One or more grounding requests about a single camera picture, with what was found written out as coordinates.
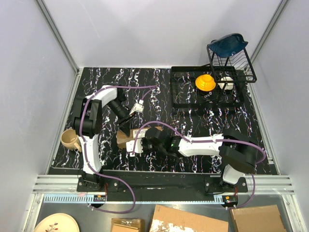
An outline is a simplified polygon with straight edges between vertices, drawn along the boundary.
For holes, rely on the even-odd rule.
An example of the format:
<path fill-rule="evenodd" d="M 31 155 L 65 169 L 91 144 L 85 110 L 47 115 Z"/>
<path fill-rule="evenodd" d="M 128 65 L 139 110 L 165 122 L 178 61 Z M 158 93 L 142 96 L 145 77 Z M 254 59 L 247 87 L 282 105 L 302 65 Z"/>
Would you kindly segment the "brown cardboard express box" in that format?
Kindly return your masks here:
<path fill-rule="evenodd" d="M 139 134 L 138 134 L 138 139 L 139 138 L 144 138 L 145 137 L 145 133 L 146 131 L 149 129 L 150 127 L 145 127 L 143 128 Z M 125 133 L 123 133 L 121 130 L 118 130 L 116 133 L 116 142 L 117 145 L 120 149 L 124 149 L 126 148 L 126 143 L 133 141 L 137 135 L 139 129 L 131 129 L 130 130 L 130 135 L 127 136 Z"/>

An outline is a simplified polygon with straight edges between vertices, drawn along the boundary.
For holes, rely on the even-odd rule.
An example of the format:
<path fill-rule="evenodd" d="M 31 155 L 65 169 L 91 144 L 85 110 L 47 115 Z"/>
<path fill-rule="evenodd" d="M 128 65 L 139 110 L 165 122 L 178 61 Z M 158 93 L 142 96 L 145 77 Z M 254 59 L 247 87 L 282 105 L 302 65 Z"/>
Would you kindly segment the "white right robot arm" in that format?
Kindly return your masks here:
<path fill-rule="evenodd" d="M 209 137 L 169 136 L 166 131 L 151 127 L 141 139 L 145 151 L 156 151 L 172 158 L 218 156 L 225 164 L 219 186 L 231 191 L 245 174 L 254 174 L 258 163 L 257 142 L 239 131 L 226 130 Z"/>

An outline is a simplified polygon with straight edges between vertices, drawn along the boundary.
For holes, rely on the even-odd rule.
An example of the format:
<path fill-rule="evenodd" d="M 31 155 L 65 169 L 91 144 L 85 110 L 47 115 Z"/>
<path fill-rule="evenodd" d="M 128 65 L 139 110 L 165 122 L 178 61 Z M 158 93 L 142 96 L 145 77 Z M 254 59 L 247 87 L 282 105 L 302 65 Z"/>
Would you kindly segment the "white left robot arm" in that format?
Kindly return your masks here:
<path fill-rule="evenodd" d="M 76 97 L 73 101 L 72 127 L 82 146 L 83 172 L 92 175 L 87 185 L 93 191 L 100 191 L 104 187 L 104 179 L 98 175 L 101 170 L 99 159 L 98 136 L 102 130 L 102 109 L 108 106 L 118 120 L 116 125 L 127 137 L 130 136 L 130 120 L 134 112 L 122 105 L 126 100 L 124 86 L 104 85 L 100 90 L 87 97 Z"/>

